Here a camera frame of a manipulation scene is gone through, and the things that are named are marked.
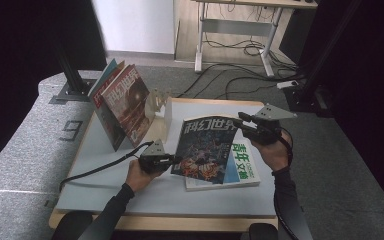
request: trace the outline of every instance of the black sleeve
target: black sleeve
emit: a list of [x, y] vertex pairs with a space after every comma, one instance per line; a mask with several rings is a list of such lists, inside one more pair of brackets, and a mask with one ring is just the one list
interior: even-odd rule
[[273, 172], [275, 176], [274, 206], [279, 218], [279, 234], [282, 227], [290, 239], [313, 239], [304, 213], [298, 202], [295, 182], [289, 167]]
[[104, 210], [83, 232], [81, 240], [110, 239], [121, 215], [126, 211], [127, 203], [135, 196], [133, 190], [124, 183], [117, 196], [111, 198]]

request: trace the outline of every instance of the white table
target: white table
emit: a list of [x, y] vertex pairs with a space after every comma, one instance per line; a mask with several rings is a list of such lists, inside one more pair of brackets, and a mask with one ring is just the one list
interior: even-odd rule
[[[176, 150], [184, 118], [217, 113], [237, 115], [239, 111], [255, 114], [263, 107], [260, 102], [249, 101], [173, 99], [172, 103], [173, 119], [164, 144], [167, 153]], [[240, 130], [235, 138], [243, 138]], [[131, 150], [123, 149], [122, 145], [114, 152], [99, 120], [92, 117], [70, 176], [105, 165]], [[126, 216], [120, 219], [117, 229], [246, 232], [254, 222], [277, 226], [271, 170], [255, 148], [252, 153], [261, 177], [259, 186], [186, 192], [184, 178], [167, 171], [129, 202]], [[51, 215], [50, 226], [55, 228], [71, 210], [102, 211], [121, 188], [128, 162], [67, 183]]]

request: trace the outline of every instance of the magazine cover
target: magazine cover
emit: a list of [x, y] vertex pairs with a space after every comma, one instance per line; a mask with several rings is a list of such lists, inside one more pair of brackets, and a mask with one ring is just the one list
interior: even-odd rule
[[238, 130], [234, 116], [213, 115], [185, 119], [182, 124], [176, 156], [179, 164], [171, 173], [211, 183], [222, 184], [232, 141]]
[[149, 90], [135, 65], [127, 66], [102, 93], [106, 104], [133, 147], [145, 137], [153, 119], [145, 116]]
[[123, 129], [119, 127], [117, 119], [113, 116], [111, 110], [102, 99], [101, 94], [114, 81], [123, 68], [124, 61], [117, 64], [113, 59], [102, 71], [101, 77], [98, 78], [88, 94], [96, 116], [101, 122], [114, 151], [117, 151], [126, 134]]
[[261, 182], [247, 140], [233, 140], [223, 184], [185, 177], [186, 191], [258, 186]]

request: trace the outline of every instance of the white desk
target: white desk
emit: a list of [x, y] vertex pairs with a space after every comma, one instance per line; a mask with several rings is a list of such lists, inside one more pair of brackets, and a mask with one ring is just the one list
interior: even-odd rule
[[[283, 8], [295, 9], [315, 9], [317, 3], [306, 3], [304, 0], [193, 0], [201, 3], [199, 10], [199, 34], [198, 46], [195, 55], [195, 72], [202, 71], [202, 35], [204, 32], [209, 33], [226, 33], [237, 35], [250, 35], [250, 36], [263, 36], [267, 37], [267, 43], [264, 49], [260, 50], [261, 60], [263, 61], [264, 68], [268, 77], [274, 77], [272, 67], [268, 58], [270, 47], [273, 42], [274, 35], [279, 24], [280, 16], [282, 15]], [[275, 7], [276, 14], [271, 23], [257, 23], [246, 21], [231, 21], [222, 19], [209, 19], [205, 18], [205, 4], [221, 3], [221, 4], [238, 4], [238, 5], [251, 5], [251, 6], [267, 6]]]
[[[164, 144], [165, 151], [175, 152], [184, 118], [216, 113], [236, 115], [239, 111], [254, 114], [262, 106], [260, 102], [173, 99], [173, 120]], [[243, 138], [241, 131], [238, 131], [236, 138]], [[112, 162], [131, 150], [114, 152], [99, 120], [92, 117], [70, 176]], [[117, 228], [246, 232], [253, 222], [269, 222], [277, 226], [271, 170], [262, 162], [255, 148], [252, 153], [262, 180], [259, 186], [186, 192], [184, 178], [167, 171], [136, 194]], [[49, 221], [50, 226], [55, 228], [63, 214], [70, 210], [102, 211], [124, 182], [128, 162], [126, 160], [102, 172], [67, 183]]]

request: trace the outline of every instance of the wooden table edge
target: wooden table edge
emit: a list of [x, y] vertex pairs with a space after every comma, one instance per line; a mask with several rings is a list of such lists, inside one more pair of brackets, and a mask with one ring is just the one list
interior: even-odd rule
[[[49, 219], [49, 226], [55, 229], [64, 213], [54, 209]], [[115, 229], [126, 231], [193, 231], [193, 232], [248, 232], [252, 223], [268, 223], [276, 228], [276, 216], [267, 218], [236, 217], [146, 217], [122, 216]]]

